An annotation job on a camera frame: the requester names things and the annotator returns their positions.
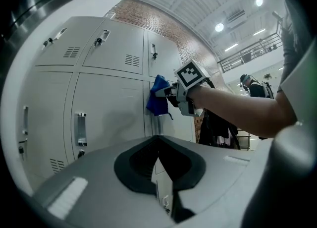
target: fluorescent light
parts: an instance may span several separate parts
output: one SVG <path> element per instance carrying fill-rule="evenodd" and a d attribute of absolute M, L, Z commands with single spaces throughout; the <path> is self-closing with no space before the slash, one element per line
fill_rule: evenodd
<path fill-rule="evenodd" d="M 226 52 L 226 51 L 229 51 L 230 49 L 232 49 L 232 48 L 234 48 L 234 47 L 236 47 L 237 45 L 238 45 L 238 43 L 236 43 L 236 44 L 234 44 L 233 46 L 227 48 L 227 49 L 225 50 L 225 52 Z"/>
<path fill-rule="evenodd" d="M 265 29 L 263 29 L 263 30 L 260 30 L 260 31 L 256 32 L 255 34 L 253 34 L 253 36 L 255 36 L 255 35 L 257 35 L 257 34 L 259 34 L 259 33 L 263 32 L 263 31 L 265 31 Z"/>
<path fill-rule="evenodd" d="M 262 6 L 262 4 L 263 4 L 263 0 L 256 0 L 256 5 L 258 7 Z"/>
<path fill-rule="evenodd" d="M 224 25 L 222 23 L 219 23 L 215 27 L 217 32 L 221 32 L 224 29 Z"/>
<path fill-rule="evenodd" d="M 235 63 L 233 63 L 233 64 L 236 64 L 236 63 L 238 63 L 238 62 L 241 62 L 241 60 L 239 60 L 239 61 L 237 61 L 237 62 L 235 62 Z M 233 64 L 231 64 L 231 65 L 233 65 Z"/>

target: locker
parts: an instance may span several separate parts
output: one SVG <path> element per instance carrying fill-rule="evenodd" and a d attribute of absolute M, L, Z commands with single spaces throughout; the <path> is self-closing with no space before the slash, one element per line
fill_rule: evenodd
<path fill-rule="evenodd" d="M 40 65 L 75 65 L 84 47 L 104 21 L 101 17 L 71 17 L 62 24 L 53 43 L 43 48 L 36 61 Z"/>
<path fill-rule="evenodd" d="M 174 107 L 170 102 L 168 103 L 168 111 L 172 115 L 172 120 L 169 114 L 162 115 L 163 117 L 163 132 L 164 135 L 173 136 L 186 141 L 195 142 L 195 134 L 193 130 L 194 119 L 192 117 L 183 116 L 179 108 Z M 158 134 L 157 118 L 151 114 L 153 134 Z"/>
<path fill-rule="evenodd" d="M 175 82 L 175 72 L 182 65 L 177 45 L 153 32 L 148 32 L 148 38 L 149 76 L 162 75 L 166 80 Z"/>
<path fill-rule="evenodd" d="M 22 156 L 31 184 L 38 187 L 68 165 L 63 137 L 63 113 L 72 73 L 33 72 L 22 94 L 19 131 L 27 142 Z"/>
<path fill-rule="evenodd" d="M 84 66 L 143 74 L 143 29 L 106 20 L 98 37 L 103 41 L 91 46 Z"/>
<path fill-rule="evenodd" d="M 84 121 L 80 113 L 86 115 Z M 75 158 L 80 150 L 87 153 L 144 136 L 142 81 L 79 75 L 72 108 Z"/>

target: backpack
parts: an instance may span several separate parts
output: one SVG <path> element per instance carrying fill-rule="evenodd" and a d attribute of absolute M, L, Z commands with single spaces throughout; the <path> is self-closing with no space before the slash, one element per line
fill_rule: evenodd
<path fill-rule="evenodd" d="M 265 97 L 269 98 L 269 99 L 274 99 L 274 95 L 273 95 L 273 92 L 271 90 L 271 86 L 268 82 L 261 82 L 261 84 L 259 82 L 254 82 L 251 85 L 253 85 L 253 84 L 261 85 L 263 87 Z"/>

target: gray shirt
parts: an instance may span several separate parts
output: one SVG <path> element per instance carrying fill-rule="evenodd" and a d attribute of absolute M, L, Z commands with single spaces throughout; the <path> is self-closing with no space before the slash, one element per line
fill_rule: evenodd
<path fill-rule="evenodd" d="M 280 84 L 294 70 L 304 56 L 313 36 L 305 13 L 297 0 L 285 0 L 287 14 L 283 18 L 281 40 L 284 49 L 284 69 Z"/>

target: brick wall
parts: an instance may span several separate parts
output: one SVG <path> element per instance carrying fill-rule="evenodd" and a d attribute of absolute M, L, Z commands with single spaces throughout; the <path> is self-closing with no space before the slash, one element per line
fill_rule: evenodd
<path fill-rule="evenodd" d="M 139 0 L 123 0 L 111 11 L 116 13 L 115 18 L 119 21 L 144 27 L 174 41 L 178 46 L 183 63 L 190 59 L 198 61 L 210 74 L 215 87 L 228 91 L 212 51 L 178 20 Z M 198 142 L 202 118 L 195 118 L 194 121 L 196 141 Z"/>

